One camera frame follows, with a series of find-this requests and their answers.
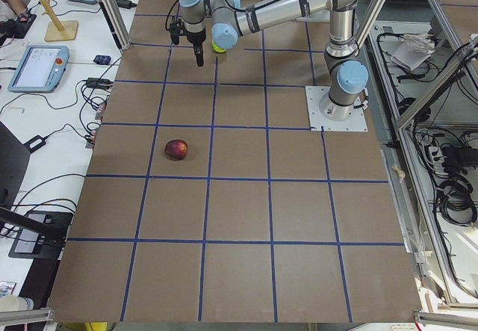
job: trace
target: white desk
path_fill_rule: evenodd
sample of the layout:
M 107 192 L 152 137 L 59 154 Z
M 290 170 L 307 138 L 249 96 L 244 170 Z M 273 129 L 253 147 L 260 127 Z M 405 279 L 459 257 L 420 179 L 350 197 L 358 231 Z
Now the white desk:
M 80 4 L 67 0 L 56 0 L 58 5 L 55 12 L 63 13 L 68 10 L 98 10 L 99 6 Z M 29 6 L 34 6 L 38 0 L 31 0 Z M 134 9 L 120 9 L 127 29 L 130 29 L 134 17 Z M 26 46 L 48 45 L 43 38 L 46 26 L 50 22 L 48 15 L 42 16 L 42 6 L 32 10 L 37 14 L 37 20 L 31 27 L 23 40 L 15 40 L 9 46 L 0 48 L 0 66 L 17 66 L 23 56 Z M 65 45 L 69 48 L 69 62 L 66 66 L 60 84 L 52 93 L 45 93 L 49 102 L 55 107 L 71 105 L 75 101 L 75 86 L 78 81 L 88 77 L 99 77 L 108 66 L 99 66 L 93 63 L 95 55 L 110 55 L 115 61 L 120 52 L 116 47 L 113 37 L 109 31 L 103 13 L 68 13 L 60 20 L 77 19 L 79 21 L 78 36 L 73 41 L 55 43 Z M 105 78 L 114 80 L 117 73 L 117 66 L 113 66 Z M 8 91 L 7 86 L 13 76 L 13 71 L 0 70 L 0 108 L 7 102 L 18 96 L 18 93 Z M 78 114 L 84 100 L 81 94 L 78 96 L 78 103 L 74 106 L 59 111 L 52 110 L 39 96 L 22 96 L 15 102 L 8 105 L 0 115 L 0 120 L 16 135 L 22 142 L 26 142 L 33 136 L 39 134 L 46 136 L 48 133 L 60 129 L 65 123 L 76 127 L 82 133 Z M 82 113 L 84 123 L 94 121 L 95 112 L 90 106 L 86 106 Z M 27 173 L 20 188 L 19 198 L 23 192 L 29 191 L 35 185 L 44 182 L 55 176 L 78 173 L 84 175 L 90 163 L 92 150 L 85 148 L 85 141 L 81 139 L 69 127 L 60 133 L 52 135 L 47 144 L 31 155 Z M 40 203 L 54 198 L 68 198 L 78 201 L 83 185 L 83 178 L 69 176 L 49 182 L 28 195 L 24 203 Z M 48 210 L 63 211 L 60 208 L 48 207 Z M 19 294 L 23 282 L 31 266 L 31 259 L 11 259 L 8 252 L 13 240 L 0 238 L 0 281 L 16 282 L 13 294 Z
M 97 11 L 98 4 L 82 4 L 68 0 L 55 0 L 58 5 L 53 7 L 53 11 L 62 14 L 69 10 L 87 10 Z M 28 6 L 34 6 L 38 0 L 31 0 Z M 112 61 L 115 61 L 120 52 L 111 36 L 108 24 L 104 18 L 103 12 L 85 13 L 71 12 L 65 16 L 58 17 L 60 21 L 78 20 L 78 35 L 73 41 L 61 41 L 57 43 L 47 43 L 44 40 L 45 32 L 51 19 L 48 15 L 42 15 L 44 9 L 39 5 L 33 8 L 32 13 L 37 14 L 37 19 L 27 33 L 24 39 L 14 40 L 9 46 L 0 49 L 0 58 L 4 60 L 18 60 L 22 57 L 25 47 L 29 45 L 64 45 L 70 51 L 70 63 L 90 64 L 96 55 L 110 55 Z M 131 10 L 120 8 L 121 16 L 129 30 L 134 18 L 135 8 Z

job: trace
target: yellow ball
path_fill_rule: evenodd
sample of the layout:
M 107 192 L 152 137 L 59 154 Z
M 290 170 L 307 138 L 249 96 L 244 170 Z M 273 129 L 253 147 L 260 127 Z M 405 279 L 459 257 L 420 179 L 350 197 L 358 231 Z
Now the yellow ball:
M 212 49 L 213 49 L 216 53 L 224 53 L 224 52 L 226 52 L 225 49 L 221 49 L 214 41 L 212 41 Z

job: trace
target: person's arm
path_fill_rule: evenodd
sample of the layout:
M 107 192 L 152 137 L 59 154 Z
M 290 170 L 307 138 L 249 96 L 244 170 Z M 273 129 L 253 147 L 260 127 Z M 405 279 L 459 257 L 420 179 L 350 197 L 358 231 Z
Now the person's arm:
M 10 5 L 10 8 L 18 16 L 27 8 L 23 0 L 4 0 Z

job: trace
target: table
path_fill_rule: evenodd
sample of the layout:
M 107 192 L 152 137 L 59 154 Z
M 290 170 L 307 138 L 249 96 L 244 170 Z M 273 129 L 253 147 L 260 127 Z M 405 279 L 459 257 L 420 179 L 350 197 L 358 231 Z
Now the table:
M 31 0 L 29 6 L 34 6 L 38 0 Z M 54 8 L 58 13 L 71 10 L 96 10 L 98 5 L 73 3 L 67 0 L 56 0 L 58 6 Z M 35 7 L 34 13 L 38 14 L 31 30 L 23 40 L 15 40 L 9 46 L 0 48 L 0 66 L 16 66 L 22 57 L 26 46 L 48 45 L 43 41 L 46 26 L 50 18 L 41 16 L 43 7 Z M 121 9 L 122 17 L 129 28 L 134 15 L 134 9 Z M 110 55 L 113 61 L 120 56 L 113 37 L 107 27 L 102 12 L 91 13 L 70 13 L 69 19 L 79 21 L 79 30 L 76 40 L 53 45 L 65 45 L 69 48 L 70 59 L 66 71 L 59 86 L 44 96 L 55 107 L 70 105 L 75 101 L 75 85 L 78 81 L 88 77 L 98 78 L 108 67 L 99 66 L 93 63 L 96 54 Z M 117 73 L 117 65 L 113 66 L 105 78 L 114 80 Z M 7 86 L 13 76 L 13 71 L 0 72 L 0 106 L 5 105 L 18 93 L 11 93 Z M 5 108 L 0 115 L 0 120 L 20 139 L 26 142 L 36 134 L 47 135 L 56 129 L 61 128 L 65 123 L 70 123 L 81 131 L 81 124 L 78 113 L 83 105 L 83 99 L 78 97 L 78 103 L 71 108 L 54 111 L 48 107 L 43 98 L 39 96 L 23 96 Z M 82 114 L 85 122 L 94 120 L 95 113 L 91 108 L 85 108 Z M 48 139 L 47 145 L 32 154 L 21 191 L 28 191 L 33 186 L 51 177 L 67 173 L 78 173 L 84 175 L 90 162 L 91 149 L 85 149 L 85 141 L 75 132 L 67 128 L 64 132 L 57 133 Z M 58 179 L 56 182 L 48 183 L 37 191 L 33 192 L 25 202 L 42 202 L 44 200 L 66 197 L 78 201 L 83 185 L 83 178 L 72 176 Z M 16 282 L 15 295 L 19 294 L 25 281 L 28 269 L 32 260 L 10 259 L 7 257 L 12 240 L 0 239 L 0 280 Z
M 58 6 L 53 10 L 57 14 L 67 12 L 69 10 L 85 10 L 94 12 L 99 9 L 99 5 L 82 4 L 68 0 L 55 0 Z M 28 6 L 34 6 L 38 0 L 31 0 Z M 108 24 L 101 11 L 98 13 L 82 13 L 73 12 L 65 16 L 60 16 L 62 20 L 78 20 L 78 35 L 73 41 L 61 41 L 59 43 L 46 43 L 44 41 L 46 27 L 51 21 L 48 15 L 42 15 L 43 6 L 36 6 L 32 9 L 32 13 L 37 14 L 32 32 L 28 32 L 22 40 L 15 40 L 11 45 L 3 47 L 1 58 L 4 60 L 19 60 L 25 47 L 28 45 L 45 45 L 45 44 L 61 44 L 67 46 L 70 51 L 70 63 L 91 64 L 96 55 L 110 55 L 112 61 L 120 57 L 120 52 L 111 36 Z M 125 22 L 126 28 L 129 30 L 133 21 L 135 9 L 119 9 L 121 17 Z
M 139 2 L 49 301 L 56 320 L 412 320 L 369 116 L 367 133 L 310 131 L 304 86 L 329 83 L 328 26 L 288 22 L 225 55 L 205 45 L 199 69 L 150 23 L 174 1 Z M 163 153 L 176 138 L 183 161 Z

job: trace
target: charger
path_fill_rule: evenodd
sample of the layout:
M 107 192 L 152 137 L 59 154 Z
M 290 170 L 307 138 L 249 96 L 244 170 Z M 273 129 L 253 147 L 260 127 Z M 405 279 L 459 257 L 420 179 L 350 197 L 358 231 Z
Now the charger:
M 127 8 L 127 9 L 137 6 L 137 4 L 135 4 L 134 2 L 130 0 L 117 0 L 117 4 L 118 4 L 118 7 Z

